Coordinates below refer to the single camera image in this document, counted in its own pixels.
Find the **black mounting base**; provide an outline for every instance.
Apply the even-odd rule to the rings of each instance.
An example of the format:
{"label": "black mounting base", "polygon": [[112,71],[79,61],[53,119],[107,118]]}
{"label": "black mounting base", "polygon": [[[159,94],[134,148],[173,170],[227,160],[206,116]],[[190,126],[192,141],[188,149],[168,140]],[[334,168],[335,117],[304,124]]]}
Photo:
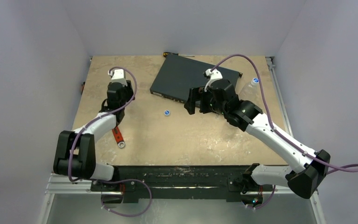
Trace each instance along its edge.
{"label": "black mounting base", "polygon": [[[153,198],[160,199],[225,199],[227,202],[252,201],[254,196],[242,194],[257,192],[259,186],[247,189],[250,176],[245,171],[250,166],[115,166],[119,178],[139,179],[150,187]],[[271,191],[271,185],[263,191]],[[118,184],[91,186],[91,191],[120,191]],[[137,203],[140,198],[149,198],[147,189],[140,183],[126,182],[124,203]]]}

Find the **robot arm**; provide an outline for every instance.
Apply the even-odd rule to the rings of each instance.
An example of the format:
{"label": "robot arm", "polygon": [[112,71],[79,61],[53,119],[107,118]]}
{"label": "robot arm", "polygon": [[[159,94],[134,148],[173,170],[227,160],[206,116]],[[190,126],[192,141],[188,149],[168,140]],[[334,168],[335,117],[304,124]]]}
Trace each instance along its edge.
{"label": "robot arm", "polygon": [[[234,86],[217,70],[207,70],[204,74],[209,79],[205,87],[192,88],[185,108],[189,114],[195,113],[195,102],[200,101],[200,112],[222,114],[227,122],[247,132],[270,147],[288,166],[264,166],[253,164],[244,175],[250,180],[249,188],[257,185],[273,184],[289,187],[294,193],[310,198],[320,182],[325,178],[327,167],[301,154],[289,145],[271,128],[267,115],[250,101],[239,100]],[[286,138],[294,142],[308,154],[325,161],[330,155],[321,150],[316,152],[274,125]]]}
{"label": "robot arm", "polygon": [[133,95],[131,82],[125,80],[124,70],[118,69],[110,73],[107,98],[91,125],[85,125],[73,131],[63,131],[58,137],[53,170],[56,174],[68,175],[69,153],[76,135],[84,128],[77,141],[78,155],[73,156],[72,174],[83,179],[110,181],[117,172],[114,167],[96,162],[95,143],[106,133],[114,129],[124,117],[124,109],[112,113],[130,100]]}

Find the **plastic bottle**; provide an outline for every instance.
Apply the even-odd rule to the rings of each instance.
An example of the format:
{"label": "plastic bottle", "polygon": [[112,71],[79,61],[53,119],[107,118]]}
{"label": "plastic bottle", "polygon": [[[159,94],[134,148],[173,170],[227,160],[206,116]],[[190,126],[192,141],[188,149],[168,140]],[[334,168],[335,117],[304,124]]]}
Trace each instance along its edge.
{"label": "plastic bottle", "polygon": [[256,104],[259,95],[259,79],[253,78],[248,82],[238,94],[238,97],[242,100],[249,100]]}

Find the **screwdriver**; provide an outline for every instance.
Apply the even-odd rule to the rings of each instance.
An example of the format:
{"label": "screwdriver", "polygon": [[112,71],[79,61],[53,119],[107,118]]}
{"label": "screwdriver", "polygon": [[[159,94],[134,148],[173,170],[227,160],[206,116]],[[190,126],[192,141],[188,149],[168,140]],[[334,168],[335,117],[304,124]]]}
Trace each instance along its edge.
{"label": "screwdriver", "polygon": [[194,57],[194,55],[180,55],[178,53],[172,53],[172,52],[164,52],[163,56],[166,57],[167,55],[178,55],[178,56],[183,56],[183,57]]}

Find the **wooden tabletop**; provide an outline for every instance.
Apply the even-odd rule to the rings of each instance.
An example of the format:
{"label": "wooden tabletop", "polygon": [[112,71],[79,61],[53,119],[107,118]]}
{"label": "wooden tabletop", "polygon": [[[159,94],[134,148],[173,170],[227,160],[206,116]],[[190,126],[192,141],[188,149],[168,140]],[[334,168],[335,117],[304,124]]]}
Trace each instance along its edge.
{"label": "wooden tabletop", "polygon": [[[224,56],[196,56],[192,59],[216,64]],[[189,115],[182,103],[150,94],[161,65],[162,56],[94,56],[84,87],[73,128],[92,120],[106,98],[110,81],[108,70],[121,66],[130,70],[138,82],[136,100],[125,109],[119,125],[126,143],[118,148],[112,132],[96,143],[96,159],[113,165],[282,165],[286,162],[255,137],[231,127],[222,115]],[[251,59],[259,69],[272,120],[284,128],[278,97],[264,56]],[[256,76],[243,58],[232,58],[222,67],[243,73],[236,91]],[[254,102],[264,109],[261,98]],[[166,117],[164,111],[171,115]]]}

